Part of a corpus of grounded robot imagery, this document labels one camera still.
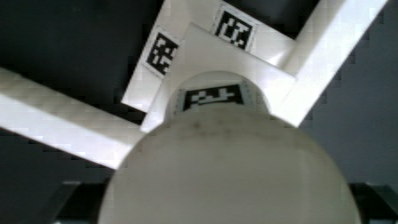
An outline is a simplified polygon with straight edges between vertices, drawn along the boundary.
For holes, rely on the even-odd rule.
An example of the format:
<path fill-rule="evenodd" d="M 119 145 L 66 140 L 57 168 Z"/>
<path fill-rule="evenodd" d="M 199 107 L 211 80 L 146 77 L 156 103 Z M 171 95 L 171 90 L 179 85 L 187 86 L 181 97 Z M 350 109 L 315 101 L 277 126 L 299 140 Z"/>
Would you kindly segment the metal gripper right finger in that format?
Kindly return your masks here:
<path fill-rule="evenodd" d="M 362 224 L 398 224 L 398 193 L 387 185 L 352 183 Z"/>

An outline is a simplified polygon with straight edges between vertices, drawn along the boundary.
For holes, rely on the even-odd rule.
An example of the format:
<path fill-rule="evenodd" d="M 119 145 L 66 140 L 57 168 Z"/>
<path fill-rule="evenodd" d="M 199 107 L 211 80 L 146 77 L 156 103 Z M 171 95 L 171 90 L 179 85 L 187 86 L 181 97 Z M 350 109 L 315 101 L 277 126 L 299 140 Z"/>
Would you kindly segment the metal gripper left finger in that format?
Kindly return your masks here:
<path fill-rule="evenodd" d="M 105 183 L 64 182 L 34 218 L 34 224 L 98 224 Z"/>

